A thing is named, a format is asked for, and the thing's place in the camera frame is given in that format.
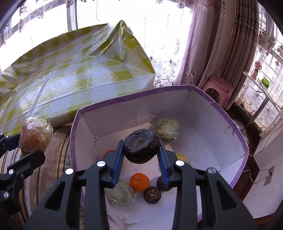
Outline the dark passion fruit front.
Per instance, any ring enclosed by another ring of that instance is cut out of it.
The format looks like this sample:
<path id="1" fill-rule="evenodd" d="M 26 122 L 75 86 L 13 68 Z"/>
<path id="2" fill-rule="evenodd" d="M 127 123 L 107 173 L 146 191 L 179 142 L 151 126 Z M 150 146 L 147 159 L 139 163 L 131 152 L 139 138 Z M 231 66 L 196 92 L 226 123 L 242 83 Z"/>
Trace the dark passion fruit front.
<path id="1" fill-rule="evenodd" d="M 162 176 L 159 176 L 157 181 L 156 181 L 156 187 L 163 192 L 168 192 L 170 191 L 172 188 L 171 187 L 167 187 L 162 179 Z"/>

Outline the dark passion fruit back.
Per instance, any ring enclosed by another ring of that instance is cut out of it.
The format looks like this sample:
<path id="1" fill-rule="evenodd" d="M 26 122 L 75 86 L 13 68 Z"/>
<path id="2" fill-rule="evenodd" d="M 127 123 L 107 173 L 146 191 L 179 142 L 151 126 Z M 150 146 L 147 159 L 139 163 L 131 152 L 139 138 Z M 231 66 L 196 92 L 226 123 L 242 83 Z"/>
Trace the dark passion fruit back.
<path id="1" fill-rule="evenodd" d="M 126 137 L 123 152 L 130 162 L 144 164 L 158 153 L 159 146 L 159 137 L 156 132 L 139 129 Z"/>

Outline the dark passion fruit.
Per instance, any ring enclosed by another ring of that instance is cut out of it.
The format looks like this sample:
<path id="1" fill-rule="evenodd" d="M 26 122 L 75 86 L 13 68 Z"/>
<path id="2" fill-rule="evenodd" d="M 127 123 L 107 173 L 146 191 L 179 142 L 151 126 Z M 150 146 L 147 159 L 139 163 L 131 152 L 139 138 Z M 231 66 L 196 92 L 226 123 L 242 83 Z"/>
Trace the dark passion fruit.
<path id="1" fill-rule="evenodd" d="M 130 162 L 144 164 L 158 153 L 159 146 L 159 137 L 156 132 L 139 129 L 126 137 L 123 152 Z"/>
<path id="2" fill-rule="evenodd" d="M 168 192 L 170 191 L 172 188 L 171 187 L 167 187 L 162 179 L 162 176 L 159 176 L 157 181 L 156 181 L 156 187 L 163 192 Z"/>
<path id="3" fill-rule="evenodd" d="M 155 186 L 148 187 L 143 193 L 144 200 L 149 204 L 157 204 L 161 196 L 161 191 Z"/>

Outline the pink plastic stool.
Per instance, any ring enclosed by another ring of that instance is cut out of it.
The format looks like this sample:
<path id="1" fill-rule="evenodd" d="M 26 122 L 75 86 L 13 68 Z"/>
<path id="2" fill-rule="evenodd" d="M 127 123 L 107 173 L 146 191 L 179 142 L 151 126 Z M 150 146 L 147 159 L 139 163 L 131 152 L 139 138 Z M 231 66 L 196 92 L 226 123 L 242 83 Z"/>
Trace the pink plastic stool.
<path id="1" fill-rule="evenodd" d="M 219 106 L 224 108 L 227 100 L 229 99 L 232 91 L 233 86 L 226 81 L 225 79 L 217 76 L 217 75 L 211 75 L 208 80 L 206 81 L 204 87 L 202 90 L 206 92 L 208 89 L 214 89 L 219 94 Z"/>

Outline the small glass side table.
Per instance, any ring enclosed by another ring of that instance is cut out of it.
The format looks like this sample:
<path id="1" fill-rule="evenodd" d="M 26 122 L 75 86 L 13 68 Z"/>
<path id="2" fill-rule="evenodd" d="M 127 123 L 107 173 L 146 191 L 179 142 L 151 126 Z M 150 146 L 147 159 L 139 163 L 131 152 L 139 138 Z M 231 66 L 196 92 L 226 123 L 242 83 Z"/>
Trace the small glass side table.
<path id="1" fill-rule="evenodd" d="M 243 74 L 246 76 L 243 108 L 262 132 L 268 132 L 282 119 L 282 103 L 275 100 L 271 87 L 267 88 L 260 79 L 252 78 L 250 72 Z"/>

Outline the brown-orange fruit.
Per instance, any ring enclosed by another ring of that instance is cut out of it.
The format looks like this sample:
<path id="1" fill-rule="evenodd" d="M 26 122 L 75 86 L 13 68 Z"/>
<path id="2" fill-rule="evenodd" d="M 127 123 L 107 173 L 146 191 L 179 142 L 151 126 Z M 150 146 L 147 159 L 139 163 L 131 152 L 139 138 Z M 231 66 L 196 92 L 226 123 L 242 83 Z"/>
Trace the brown-orange fruit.
<path id="1" fill-rule="evenodd" d="M 25 120 L 19 139 L 23 156 L 34 151 L 45 152 L 51 142 L 53 126 L 45 119 L 29 117 Z"/>

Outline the large yellow-green fruit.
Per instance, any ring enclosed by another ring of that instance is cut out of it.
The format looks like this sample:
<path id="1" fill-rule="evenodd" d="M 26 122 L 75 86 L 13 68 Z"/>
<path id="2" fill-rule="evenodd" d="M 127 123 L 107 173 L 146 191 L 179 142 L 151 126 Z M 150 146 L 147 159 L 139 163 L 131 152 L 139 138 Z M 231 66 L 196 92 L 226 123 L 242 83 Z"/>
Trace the large yellow-green fruit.
<path id="1" fill-rule="evenodd" d="M 189 164 L 189 159 L 186 155 L 182 154 L 182 153 L 176 153 L 176 157 L 178 160 L 182 160 L 185 163 Z"/>

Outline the pink patterned curtain right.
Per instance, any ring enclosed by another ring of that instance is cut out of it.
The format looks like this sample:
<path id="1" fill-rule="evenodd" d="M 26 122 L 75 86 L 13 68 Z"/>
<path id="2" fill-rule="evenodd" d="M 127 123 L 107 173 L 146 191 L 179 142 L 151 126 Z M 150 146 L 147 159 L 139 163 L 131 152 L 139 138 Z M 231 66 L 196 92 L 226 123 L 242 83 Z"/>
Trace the pink patterned curtain right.
<path id="1" fill-rule="evenodd" d="M 179 1 L 192 9 L 192 22 L 175 85 L 204 88 L 217 75 L 232 85 L 224 102 L 228 110 L 255 55 L 259 34 L 257 1 Z"/>

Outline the orange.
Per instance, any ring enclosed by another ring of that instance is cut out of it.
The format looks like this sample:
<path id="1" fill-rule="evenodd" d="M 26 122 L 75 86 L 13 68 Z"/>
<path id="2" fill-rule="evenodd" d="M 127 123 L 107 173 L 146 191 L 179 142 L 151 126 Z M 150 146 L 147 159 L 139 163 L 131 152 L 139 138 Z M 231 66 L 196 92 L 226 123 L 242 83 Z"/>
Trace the orange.
<path id="1" fill-rule="evenodd" d="M 129 184 L 134 192 L 143 192 L 150 186 L 150 180 L 145 174 L 136 173 L 130 178 Z"/>
<path id="2" fill-rule="evenodd" d="M 105 152 L 104 155 L 103 155 L 103 160 L 106 158 L 106 156 L 107 156 L 109 153 L 112 153 L 112 152 L 115 152 L 115 150 L 112 149 L 112 150 L 108 150 L 107 152 Z"/>

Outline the green round fruit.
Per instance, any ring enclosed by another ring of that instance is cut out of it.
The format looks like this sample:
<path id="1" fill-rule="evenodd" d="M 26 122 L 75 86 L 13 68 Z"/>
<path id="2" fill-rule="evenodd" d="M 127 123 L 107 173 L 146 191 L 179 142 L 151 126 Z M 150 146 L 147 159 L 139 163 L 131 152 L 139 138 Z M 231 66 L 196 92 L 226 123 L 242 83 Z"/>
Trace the green round fruit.
<path id="1" fill-rule="evenodd" d="M 107 201 L 116 206 L 125 206 L 132 203 L 134 199 L 134 190 L 132 187 L 119 179 L 114 188 L 105 188 Z"/>

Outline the small pink fan ornament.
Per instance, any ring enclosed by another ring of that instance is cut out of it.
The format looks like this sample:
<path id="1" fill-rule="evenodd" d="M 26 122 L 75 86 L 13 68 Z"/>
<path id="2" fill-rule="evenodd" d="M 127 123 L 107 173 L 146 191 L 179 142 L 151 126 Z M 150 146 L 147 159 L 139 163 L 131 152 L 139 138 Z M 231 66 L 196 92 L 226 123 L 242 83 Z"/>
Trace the small pink fan ornament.
<path id="1" fill-rule="evenodd" d="M 254 71 L 252 73 L 252 78 L 256 79 L 258 72 L 262 69 L 262 64 L 259 61 L 254 63 Z"/>

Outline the purple cardboard box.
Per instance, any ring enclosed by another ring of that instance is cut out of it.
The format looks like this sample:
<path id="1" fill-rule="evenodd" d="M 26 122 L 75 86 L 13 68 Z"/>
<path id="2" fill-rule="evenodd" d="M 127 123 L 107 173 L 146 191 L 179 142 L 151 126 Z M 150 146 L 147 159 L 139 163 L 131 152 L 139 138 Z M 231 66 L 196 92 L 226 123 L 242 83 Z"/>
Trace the purple cardboard box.
<path id="1" fill-rule="evenodd" d="M 157 131 L 161 120 L 179 123 L 174 140 L 163 141 L 166 150 L 185 155 L 196 169 L 215 168 L 233 188 L 249 154 L 248 145 L 230 116 L 207 94 L 192 85 L 141 91 L 79 109 L 71 128 L 71 159 L 76 171 L 88 169 L 133 131 Z M 133 164 L 124 158 L 120 178 L 129 183 L 143 173 L 155 186 L 161 175 L 158 158 Z M 142 193 L 116 206 L 106 200 L 110 229 L 172 229 L 177 189 L 162 193 L 157 204 L 148 204 Z"/>

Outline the green object on table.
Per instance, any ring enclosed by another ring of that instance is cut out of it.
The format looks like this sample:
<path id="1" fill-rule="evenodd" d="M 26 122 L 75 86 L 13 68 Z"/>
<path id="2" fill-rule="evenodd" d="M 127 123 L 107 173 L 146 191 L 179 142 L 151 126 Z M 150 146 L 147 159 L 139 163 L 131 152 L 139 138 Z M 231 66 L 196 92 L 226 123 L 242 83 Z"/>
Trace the green object on table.
<path id="1" fill-rule="evenodd" d="M 264 77 L 261 82 L 266 88 L 269 88 L 270 82 L 267 78 Z"/>

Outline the green fruit pointed bag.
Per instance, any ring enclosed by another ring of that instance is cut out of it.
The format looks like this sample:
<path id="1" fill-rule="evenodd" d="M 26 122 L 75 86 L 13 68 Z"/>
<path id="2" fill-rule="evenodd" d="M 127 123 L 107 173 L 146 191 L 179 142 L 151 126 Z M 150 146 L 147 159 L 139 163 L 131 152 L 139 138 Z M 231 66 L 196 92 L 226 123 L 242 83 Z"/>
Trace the green fruit pointed bag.
<path id="1" fill-rule="evenodd" d="M 174 140 L 177 138 L 180 132 L 180 125 L 177 120 L 173 119 L 163 119 L 161 120 L 156 129 L 156 133 L 159 138 L 163 140 Z"/>

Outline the yellow checked plastic tablecloth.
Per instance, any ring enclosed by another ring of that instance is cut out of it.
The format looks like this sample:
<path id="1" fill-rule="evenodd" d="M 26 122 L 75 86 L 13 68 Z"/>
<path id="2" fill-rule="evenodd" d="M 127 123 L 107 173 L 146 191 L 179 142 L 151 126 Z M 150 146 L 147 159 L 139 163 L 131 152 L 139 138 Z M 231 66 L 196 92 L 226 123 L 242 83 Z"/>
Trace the yellow checked plastic tablecloth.
<path id="1" fill-rule="evenodd" d="M 151 89 L 154 77 L 124 21 L 61 34 L 1 73 L 1 132 L 18 134 L 29 117 L 62 126 L 84 106 Z"/>

